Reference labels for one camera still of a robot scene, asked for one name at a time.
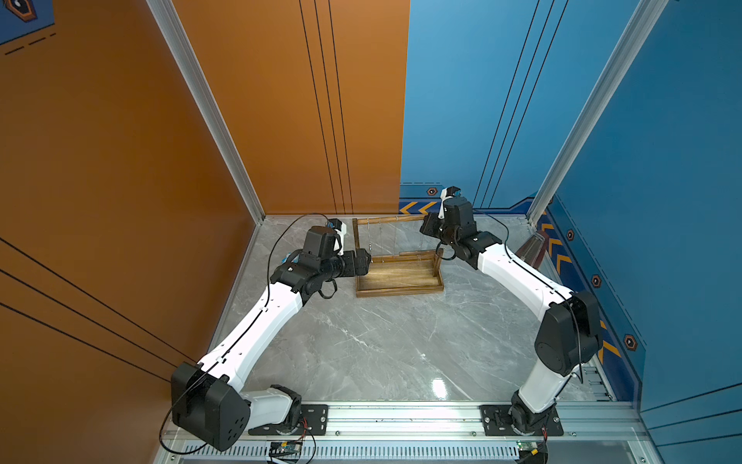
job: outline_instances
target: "black mounting plate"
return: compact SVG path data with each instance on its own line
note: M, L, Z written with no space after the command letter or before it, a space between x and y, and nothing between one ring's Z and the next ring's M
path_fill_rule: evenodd
M479 413L482 415L482 425L485 427L487 437L524 437L513 430L513 420L510 418L508 411L510 405L481 405ZM550 437L561 437L564 435L562 423L559 421L559 414L554 408L549 414L546 422L546 434Z
M299 416L299 422L306 419L306 425L312 435L319 437L327 432L327 405L301 405L301 415ZM250 435L301 435L304 432L301 425L297 426L291 433L284 434L276 430L273 424L264 425L263 427L251 428L247 431Z

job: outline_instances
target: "wooden tray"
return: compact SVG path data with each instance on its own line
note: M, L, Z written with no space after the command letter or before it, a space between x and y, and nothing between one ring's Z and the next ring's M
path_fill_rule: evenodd
M355 295L416 295L442 292L441 259L435 250L374 256L369 273L355 278Z

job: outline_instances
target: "orange wall panel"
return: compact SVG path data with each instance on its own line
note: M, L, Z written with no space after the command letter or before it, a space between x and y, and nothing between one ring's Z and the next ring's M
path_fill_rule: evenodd
M410 3L220 4L175 2L266 213L396 212Z
M0 237L198 359L255 225L147 4L53 6L54 25L0 46ZM2 242L0 269L184 360ZM0 302L174 370L1 273ZM3 462L150 462L167 382L4 307L0 350Z

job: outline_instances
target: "vent grille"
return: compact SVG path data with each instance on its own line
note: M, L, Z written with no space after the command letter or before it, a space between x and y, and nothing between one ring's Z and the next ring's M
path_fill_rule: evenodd
M203 443L189 441L184 451L192 451ZM267 445L265 442L250 443L237 441L227 451L217 451L211 446L183 457L184 460L202 459L228 461L261 461L265 462ZM312 443L305 443L301 457L312 455ZM320 442L317 444L317 460L506 460L518 459L518 446L515 442L399 442L399 441L363 441Z

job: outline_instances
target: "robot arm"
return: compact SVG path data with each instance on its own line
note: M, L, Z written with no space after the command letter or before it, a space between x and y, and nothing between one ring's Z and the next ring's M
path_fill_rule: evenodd
M576 295L515 256L501 240L476 229L471 203L459 189L445 189L443 215L428 215L420 232L450 245L456 257L500 282L541 322L533 343L538 359L525 384L513 394L510 419L516 432L532 434L548 418L571 374L603 345L597 300Z
M345 224L314 226L297 249L273 272L270 284L243 320L197 365L182 363L171 377L173 422L219 451L247 428L279 424L290 433L298 423L301 396L280 385L240 393L255 362L278 331L322 284L366 275L365 249L344 251Z

